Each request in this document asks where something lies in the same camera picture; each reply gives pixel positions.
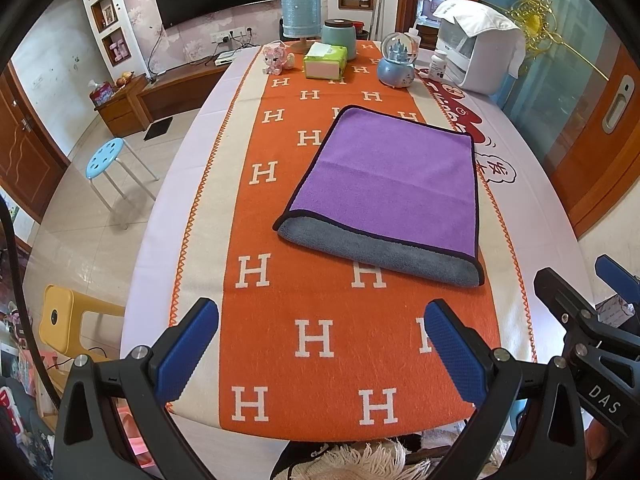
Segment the white squeeze bottle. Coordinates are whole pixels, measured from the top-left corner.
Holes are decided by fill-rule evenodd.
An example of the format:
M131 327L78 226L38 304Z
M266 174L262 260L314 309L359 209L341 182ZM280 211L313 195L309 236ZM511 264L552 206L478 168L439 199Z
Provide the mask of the white squeeze bottle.
M413 58L417 58L420 50L420 44L421 44L421 36L420 36L419 29L417 29L416 27L410 27L408 29L408 32L406 32L406 36L411 41L411 48L410 48L411 56Z

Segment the gold wall ornament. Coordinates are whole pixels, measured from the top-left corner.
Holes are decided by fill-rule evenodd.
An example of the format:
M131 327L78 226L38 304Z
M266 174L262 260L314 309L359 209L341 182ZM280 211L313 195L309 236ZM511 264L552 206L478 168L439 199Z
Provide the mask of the gold wall ornament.
M525 37L525 58L533 61L547 53L553 46L560 46L586 63L605 81L608 75L566 42L558 32L558 18L551 0L516 0L506 9L506 16L521 29Z

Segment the wooden TV cabinet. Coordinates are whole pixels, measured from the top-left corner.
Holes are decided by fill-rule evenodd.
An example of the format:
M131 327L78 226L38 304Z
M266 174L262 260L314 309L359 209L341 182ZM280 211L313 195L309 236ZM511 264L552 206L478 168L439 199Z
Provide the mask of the wooden TV cabinet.
M227 68L189 64L168 70L154 82L134 76L96 111L113 136L130 136L152 122L200 108Z

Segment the white wall shelf unit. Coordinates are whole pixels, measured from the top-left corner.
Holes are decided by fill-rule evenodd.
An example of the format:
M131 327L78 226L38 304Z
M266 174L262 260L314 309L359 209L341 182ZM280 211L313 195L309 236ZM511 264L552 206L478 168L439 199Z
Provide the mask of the white wall shelf unit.
M145 75L146 65L124 0L82 0L96 45L112 81L123 73Z

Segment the blue snow globe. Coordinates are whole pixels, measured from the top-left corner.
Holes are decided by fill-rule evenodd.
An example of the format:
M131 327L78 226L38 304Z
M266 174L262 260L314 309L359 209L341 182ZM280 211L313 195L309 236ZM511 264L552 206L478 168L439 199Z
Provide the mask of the blue snow globe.
M378 80L387 87L405 89L412 84L416 58L411 56L411 41L405 32L393 32L381 42L382 58L378 60Z

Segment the pink toy figurine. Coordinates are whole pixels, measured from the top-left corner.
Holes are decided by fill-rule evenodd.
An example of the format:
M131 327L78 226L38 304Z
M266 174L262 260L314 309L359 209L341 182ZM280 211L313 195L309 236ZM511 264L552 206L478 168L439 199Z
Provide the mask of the pink toy figurine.
M273 41L263 46L262 58L265 62L264 73L267 75L281 75L285 70L292 70L295 64L295 54L282 41Z

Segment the purple grey microfibre towel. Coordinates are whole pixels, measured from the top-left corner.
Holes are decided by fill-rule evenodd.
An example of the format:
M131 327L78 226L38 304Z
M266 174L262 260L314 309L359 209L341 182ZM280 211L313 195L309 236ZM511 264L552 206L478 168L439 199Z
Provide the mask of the purple grey microfibre towel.
M273 229L331 256L480 287L472 136L346 106Z

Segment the white pill bottle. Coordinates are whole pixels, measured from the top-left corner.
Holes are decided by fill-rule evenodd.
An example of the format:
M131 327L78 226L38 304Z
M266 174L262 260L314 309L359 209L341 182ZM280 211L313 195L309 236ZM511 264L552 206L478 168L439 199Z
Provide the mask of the white pill bottle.
M435 50L431 56L430 66L428 66L428 76L431 80L442 81L445 77L447 67L447 53Z

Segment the brown wooden door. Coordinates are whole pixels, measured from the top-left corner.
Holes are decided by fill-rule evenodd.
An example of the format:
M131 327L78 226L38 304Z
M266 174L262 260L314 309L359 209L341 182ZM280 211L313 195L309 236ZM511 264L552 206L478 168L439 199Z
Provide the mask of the brown wooden door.
M11 62L1 73L1 186L42 222L70 161L29 102Z

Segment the green tissue box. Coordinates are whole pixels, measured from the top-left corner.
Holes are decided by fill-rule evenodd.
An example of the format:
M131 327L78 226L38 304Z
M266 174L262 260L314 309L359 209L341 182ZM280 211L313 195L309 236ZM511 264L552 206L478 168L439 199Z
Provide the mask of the green tissue box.
M303 59L305 76L309 79L339 81L343 77L347 55L346 47L315 42Z

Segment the blue plastic stool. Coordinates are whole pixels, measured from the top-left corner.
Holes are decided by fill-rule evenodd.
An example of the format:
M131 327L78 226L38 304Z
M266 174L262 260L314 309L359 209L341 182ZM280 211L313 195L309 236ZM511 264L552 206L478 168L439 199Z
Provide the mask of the blue plastic stool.
M156 200L156 195L138 178L138 176L129 168L122 160L120 154L126 150L138 162L139 165L152 177L154 181L158 181L156 173L146 164L146 162L132 149L131 145L124 138L113 138L101 145L91 156L87 162L85 169L85 177L89 183L93 193L96 194L98 200L111 213L114 214L114 208L106 200L100 190L94 184L94 180L98 177L104 177L117 194L126 202L128 200L126 194L115 183L114 179L108 173L111 166L117 165L128 174L131 180L139 187L151 200Z

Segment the teal canister with brown lid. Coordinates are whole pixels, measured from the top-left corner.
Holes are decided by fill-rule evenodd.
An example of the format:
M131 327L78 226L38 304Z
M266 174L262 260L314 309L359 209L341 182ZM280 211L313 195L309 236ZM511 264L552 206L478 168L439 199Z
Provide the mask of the teal canister with brown lid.
M347 59L352 61L357 56L357 35L354 23L346 18L330 18L322 25L321 41L331 46L347 49Z

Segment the white tablecloth with red print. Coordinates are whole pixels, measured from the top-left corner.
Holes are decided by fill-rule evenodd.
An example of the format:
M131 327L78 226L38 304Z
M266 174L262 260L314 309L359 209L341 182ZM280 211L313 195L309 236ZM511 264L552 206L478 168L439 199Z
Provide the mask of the white tablecloth with red print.
M160 187L134 267L122 353L140 344L154 344L167 327L180 320L171 318L170 307L186 222L224 115L253 60L262 62L264 71L264 60L254 49L240 52L228 67L192 122ZM454 113L473 119L477 183L488 184L502 213L525 286L536 350L533 361L547 363L561 352L564 332L536 298L534 276L550 266L582 294L590 294L575 233L544 170L494 104L457 90L438 91L425 85L450 120L444 129L454 124Z

